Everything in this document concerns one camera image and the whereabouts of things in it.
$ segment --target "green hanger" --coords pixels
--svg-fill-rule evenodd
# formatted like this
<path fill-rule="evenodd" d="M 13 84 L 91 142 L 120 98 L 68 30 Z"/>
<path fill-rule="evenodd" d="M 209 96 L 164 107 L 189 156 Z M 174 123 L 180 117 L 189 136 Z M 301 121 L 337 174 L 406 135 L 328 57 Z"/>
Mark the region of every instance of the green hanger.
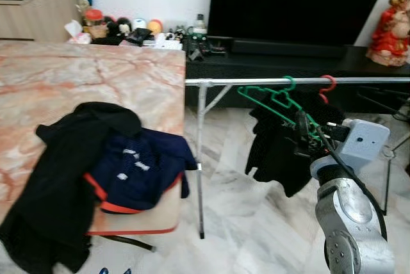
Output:
<path fill-rule="evenodd" d="M 272 100 L 276 104 L 280 105 L 281 107 L 286 108 L 286 109 L 290 109 L 292 107 L 295 107 L 298 111 L 303 111 L 303 108 L 296 101 L 294 101 L 288 93 L 288 92 L 295 89 L 295 87 L 296 87 L 295 81 L 290 76 L 284 76 L 284 78 L 289 79 L 291 81 L 290 87 L 283 88 L 282 90 L 271 90 L 270 88 L 262 88 L 262 87 L 258 87 L 258 86 L 241 86 L 241 87 L 238 88 L 238 93 L 240 95 L 244 96 L 245 98 L 248 98 L 249 100 L 255 102 L 256 104 L 259 104 L 260 106 L 263 106 L 264 108 L 268 109 L 272 113 L 274 113 L 277 116 L 281 117 L 283 120 L 287 121 L 288 123 L 290 123 L 292 125 L 296 125 L 296 123 L 293 120 L 291 120 L 288 117 L 284 116 L 280 112 L 272 109 L 271 107 L 267 106 L 266 104 L 263 104 L 262 102 L 258 101 L 257 99 L 251 97 L 248 94 L 249 90 L 257 90 L 257 91 L 263 92 L 263 93 L 270 93 L 270 100 Z M 280 94 L 284 94 L 285 99 L 286 99 L 285 103 L 279 101 L 276 98 L 276 96 L 278 96 Z M 316 123 L 309 114 L 306 113 L 306 116 L 315 128 L 319 126 L 319 124 Z M 312 136 L 316 140 L 320 140 L 320 137 L 318 135 L 316 135 L 316 131 L 309 132 L 309 135 Z"/>

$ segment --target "white tile floor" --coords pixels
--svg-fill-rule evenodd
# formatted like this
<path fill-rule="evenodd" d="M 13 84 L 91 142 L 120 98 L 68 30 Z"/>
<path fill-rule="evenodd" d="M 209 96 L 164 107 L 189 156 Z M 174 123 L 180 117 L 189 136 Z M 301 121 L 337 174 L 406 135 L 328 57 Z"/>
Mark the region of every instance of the white tile floor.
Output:
<path fill-rule="evenodd" d="M 324 235 L 315 218 L 318 183 L 311 182 L 286 198 L 277 182 L 261 183 L 243 173 L 255 120 L 245 109 L 216 109 L 207 114 L 204 128 L 204 215 L 206 239 L 197 232 L 197 196 L 194 174 L 192 194 L 184 200 L 181 221 L 170 234 L 135 237 L 156 245 L 151 253 L 138 247 L 94 237 L 91 256 L 80 274 L 321 274 Z M 409 130 L 389 116 L 375 118 L 392 129 L 390 143 Z M 186 109 L 185 136 L 195 150 L 195 113 Z M 410 273 L 410 143 L 398 152 L 391 172 L 386 223 L 396 257 L 396 274 Z M 363 171 L 363 179 L 381 196 L 386 162 L 381 156 Z M 0 254 L 0 273 L 22 273 Z M 58 267 L 55 273 L 68 273 Z"/>

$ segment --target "black jacket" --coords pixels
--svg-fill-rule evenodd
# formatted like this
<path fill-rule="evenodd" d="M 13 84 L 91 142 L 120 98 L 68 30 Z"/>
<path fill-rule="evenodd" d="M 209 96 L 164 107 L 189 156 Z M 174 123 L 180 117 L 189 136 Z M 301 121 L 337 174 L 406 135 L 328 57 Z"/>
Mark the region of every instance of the black jacket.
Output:
<path fill-rule="evenodd" d="M 343 113 L 338 108 L 325 104 L 317 92 L 293 91 L 291 97 L 321 125 L 327 122 L 340 124 L 344 119 Z M 270 96 L 265 97 L 263 103 L 295 120 L 296 110 L 280 107 L 270 100 Z M 258 170 L 254 174 L 255 180 L 278 181 L 283 185 L 286 196 L 293 196 L 309 182 L 311 160 L 294 154 L 295 133 L 293 128 L 284 125 L 279 116 L 262 106 L 253 109 L 250 115 L 256 118 L 258 123 L 253 129 L 256 137 L 245 173 L 248 174 L 252 167 L 256 167 Z"/>
<path fill-rule="evenodd" d="M 99 159 L 112 130 L 131 137 L 141 123 L 129 109 L 87 102 L 57 123 L 37 128 L 47 148 L 0 226 L 0 240 L 23 270 L 51 274 L 60 262 L 77 272 L 86 261 L 90 237 L 85 234 L 95 200 L 83 174 Z"/>

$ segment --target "black tv screen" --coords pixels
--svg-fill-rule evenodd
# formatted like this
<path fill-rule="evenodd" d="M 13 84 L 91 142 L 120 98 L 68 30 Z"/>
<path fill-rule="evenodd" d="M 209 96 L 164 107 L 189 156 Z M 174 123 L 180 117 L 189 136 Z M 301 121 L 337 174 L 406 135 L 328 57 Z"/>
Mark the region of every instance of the black tv screen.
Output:
<path fill-rule="evenodd" d="M 211 0 L 208 33 L 287 43 L 353 44 L 375 2 Z"/>

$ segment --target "clothes hanger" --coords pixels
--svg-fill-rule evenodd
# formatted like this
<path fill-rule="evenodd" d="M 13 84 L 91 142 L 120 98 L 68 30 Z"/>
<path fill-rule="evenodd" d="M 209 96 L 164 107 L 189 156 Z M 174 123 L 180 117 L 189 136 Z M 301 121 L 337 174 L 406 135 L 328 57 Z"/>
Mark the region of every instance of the clothes hanger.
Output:
<path fill-rule="evenodd" d="M 261 92 L 261 93 L 267 93 L 267 94 L 270 94 L 270 100 L 273 101 L 274 103 L 278 104 L 282 108 L 290 109 L 290 108 L 294 107 L 298 111 L 303 111 L 302 106 L 300 106 L 296 101 L 294 101 L 290 97 L 290 94 L 288 93 L 288 92 L 295 89 L 295 87 L 296 87 L 295 81 L 293 80 L 293 78 L 291 76 L 284 76 L 283 78 L 284 79 L 289 79 L 291 81 L 291 85 L 287 88 L 283 88 L 282 90 L 271 90 L 270 88 L 262 88 L 262 87 L 258 87 L 258 86 L 240 86 L 240 87 L 238 87 L 238 93 L 240 95 L 244 96 L 245 98 L 251 100 L 252 102 L 255 102 L 256 104 L 259 104 L 260 106 L 263 106 L 264 108 L 271 111 L 275 115 L 281 117 L 287 123 L 289 123 L 291 125 L 296 125 L 295 121 L 289 119 L 287 116 L 285 116 L 282 113 L 276 111 L 275 109 L 271 108 L 270 106 L 267 106 L 266 104 L 263 104 L 262 102 L 260 102 L 256 98 L 252 97 L 251 94 L 249 94 L 250 90 L 256 90 L 256 91 Z M 278 95 L 284 95 L 285 102 L 280 101 L 277 98 Z M 315 128 L 319 126 L 318 123 L 316 123 L 309 114 L 306 113 L 306 117 L 307 117 L 307 119 L 309 119 L 309 121 L 313 124 L 313 126 Z M 316 139 L 316 140 L 321 140 L 320 137 L 316 134 L 316 130 L 309 131 L 309 135 L 312 138 Z"/>
<path fill-rule="evenodd" d="M 329 100 L 328 100 L 328 98 L 327 98 L 323 93 L 327 93 L 327 92 L 333 91 L 333 90 L 336 88 L 337 82 L 336 82 L 336 79 L 335 79 L 334 77 L 332 77 L 332 76 L 330 76 L 330 75 L 328 75 L 328 74 L 325 74 L 325 75 L 320 76 L 320 77 L 325 77 L 325 78 L 331 80 L 331 82 L 332 82 L 332 84 L 330 85 L 330 87 L 328 87 L 328 88 L 322 88 L 322 89 L 319 90 L 319 96 L 321 96 L 321 98 L 323 99 L 323 101 L 324 101 L 326 104 L 328 104 L 328 103 L 329 103 Z"/>

